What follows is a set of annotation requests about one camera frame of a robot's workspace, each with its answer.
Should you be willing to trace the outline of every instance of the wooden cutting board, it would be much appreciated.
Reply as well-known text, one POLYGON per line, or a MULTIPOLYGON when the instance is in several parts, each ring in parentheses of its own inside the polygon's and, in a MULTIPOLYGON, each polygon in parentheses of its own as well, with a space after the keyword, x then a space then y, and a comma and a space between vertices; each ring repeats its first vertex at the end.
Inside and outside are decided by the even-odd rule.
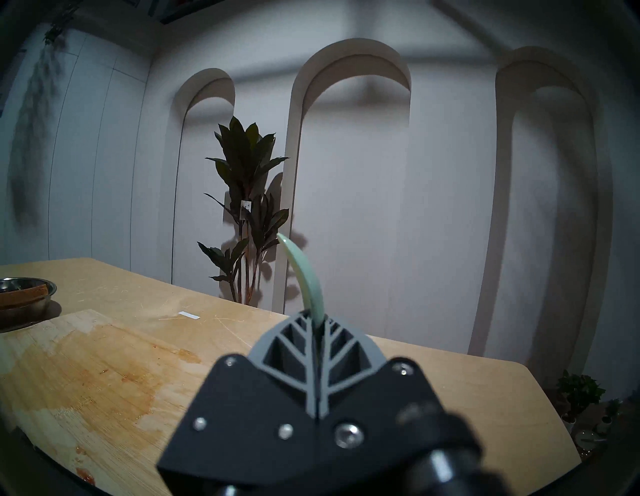
POLYGON ((0 334, 12 428, 100 489, 169 495, 155 464, 212 363, 94 310, 0 334))

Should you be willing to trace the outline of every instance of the arched wall niche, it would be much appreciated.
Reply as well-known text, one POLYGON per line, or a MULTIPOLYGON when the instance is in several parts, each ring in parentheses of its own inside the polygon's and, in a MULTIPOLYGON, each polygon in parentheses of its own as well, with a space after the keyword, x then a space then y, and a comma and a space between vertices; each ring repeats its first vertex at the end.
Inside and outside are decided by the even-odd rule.
MULTIPOLYGON (((187 79, 175 93, 171 102, 169 119, 164 136, 164 155, 161 174, 160 195, 162 199, 158 208, 157 261, 160 267, 172 267, 173 262, 173 221, 175 216, 175 188, 178 176, 178 160, 180 156, 180 139, 182 125, 190 105, 195 98, 206 98, 207 91, 213 86, 205 87, 219 79, 231 80, 230 76, 218 68, 203 69, 187 79)), ((226 91, 225 95, 231 105, 236 102, 235 92, 226 91)))
MULTIPOLYGON (((315 53, 300 69, 291 91, 287 141, 282 176, 280 208, 293 212, 300 134, 305 113, 314 101, 331 85, 354 76, 376 75, 392 79, 409 91, 411 75, 408 65, 398 52, 384 43, 366 38, 352 38, 331 44, 315 53)), ((292 216, 280 232, 291 235, 292 216)), ((277 250, 273 275, 274 312, 283 312, 287 285, 287 257, 277 250)))
POLYGON ((227 185, 205 157, 223 156, 220 144, 212 137, 219 124, 229 125, 234 114, 234 94, 231 79, 216 79, 205 85, 188 106, 180 140, 172 240, 172 284, 228 299, 228 285, 209 278, 218 273, 196 241, 222 246, 224 250, 234 238, 232 220, 204 195, 222 200, 227 191, 227 185))
MULTIPOLYGON (((474 329, 468 352, 471 355, 485 354, 490 327, 498 295, 500 270, 504 259, 509 213, 509 195, 511 188, 511 137, 514 117, 527 98, 542 90, 562 93, 573 92, 586 103, 593 124, 593 144, 595 153, 595 235, 593 239, 593 257, 588 288, 584 297, 584 307, 579 329, 567 368, 580 373, 591 347, 595 334, 604 286, 606 283, 611 245, 612 191, 611 166, 607 152, 607 140, 602 122, 602 110, 596 91, 581 76, 577 68, 569 61, 553 52, 538 47, 523 47, 507 54, 499 64, 496 77, 497 102, 497 153, 495 169, 495 187, 493 197, 492 220, 489 243, 484 267, 483 282, 474 322, 474 329)), ((541 347, 549 346, 552 336, 544 332, 534 338, 532 354, 541 354, 541 347)), ((539 367, 539 360, 531 358, 529 365, 539 367)))

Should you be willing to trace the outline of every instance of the metal bowl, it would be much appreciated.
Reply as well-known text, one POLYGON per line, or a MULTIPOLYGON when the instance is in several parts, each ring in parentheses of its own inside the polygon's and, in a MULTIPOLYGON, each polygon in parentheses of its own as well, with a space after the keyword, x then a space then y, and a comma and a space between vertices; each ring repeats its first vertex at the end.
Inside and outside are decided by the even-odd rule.
POLYGON ((18 291, 30 287, 47 285, 49 293, 44 298, 32 301, 22 307, 0 310, 0 329, 17 326, 22 323, 34 323, 41 319, 51 302, 51 296, 56 292, 55 284, 45 279, 35 277, 6 277, 0 279, 0 292, 18 291))

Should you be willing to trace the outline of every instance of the green curved object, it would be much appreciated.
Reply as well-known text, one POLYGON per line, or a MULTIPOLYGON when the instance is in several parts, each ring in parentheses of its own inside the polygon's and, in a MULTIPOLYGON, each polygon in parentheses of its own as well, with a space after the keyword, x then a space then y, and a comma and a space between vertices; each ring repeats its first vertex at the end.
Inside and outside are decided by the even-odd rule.
POLYGON ((309 259, 298 248, 298 245, 280 233, 277 236, 298 279, 305 310, 310 310, 311 323, 314 329, 318 329, 324 322, 324 299, 320 281, 311 267, 309 259))

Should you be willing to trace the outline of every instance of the dark green plant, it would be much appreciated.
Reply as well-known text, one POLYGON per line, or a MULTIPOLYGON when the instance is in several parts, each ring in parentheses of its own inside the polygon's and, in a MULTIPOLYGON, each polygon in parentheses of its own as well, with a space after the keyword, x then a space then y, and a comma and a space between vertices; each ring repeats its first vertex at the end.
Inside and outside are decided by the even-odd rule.
POLYGON ((589 376, 571 374, 565 370, 562 377, 558 379, 558 391, 565 395, 571 408, 568 416, 577 419, 584 410, 591 404, 598 404, 605 390, 598 386, 598 383, 589 376))
POLYGON ((275 135, 261 136, 255 122, 244 130, 240 121, 232 117, 229 127, 220 125, 220 133, 216 132, 215 135, 222 146, 225 158, 206 157, 206 159, 215 162, 218 175, 229 188, 229 206, 225 206, 208 193, 205 195, 215 200, 231 215, 238 226, 237 234, 240 241, 228 256, 225 255, 226 252, 222 253, 217 248, 207 248, 199 242, 198 245, 224 274, 215 276, 213 279, 227 281, 231 286, 234 301, 240 303, 243 303, 242 259, 244 258, 244 303, 248 305, 256 288, 256 274, 258 274, 258 286, 260 285, 259 270, 264 254, 277 243, 275 235, 289 218, 288 209, 274 212, 275 201, 272 195, 267 197, 263 192, 257 193, 254 190, 267 172, 287 158, 271 158, 275 135), (237 252, 239 244, 244 240, 247 242, 237 252), (253 268, 251 285, 249 284, 250 263, 253 268))
POLYGON ((237 272, 240 270, 241 257, 249 244, 249 238, 241 239, 236 243, 234 249, 231 251, 227 248, 224 253, 219 248, 207 248, 200 241, 198 246, 209 257, 216 267, 218 267, 223 274, 220 276, 210 276, 215 281, 227 281, 231 286, 231 295, 233 295, 234 301, 236 300, 236 290, 234 289, 234 280, 237 272))
POLYGON ((607 403, 607 407, 604 409, 604 412, 613 420, 618 414, 618 410, 620 410, 621 403, 622 402, 618 398, 610 400, 607 403))

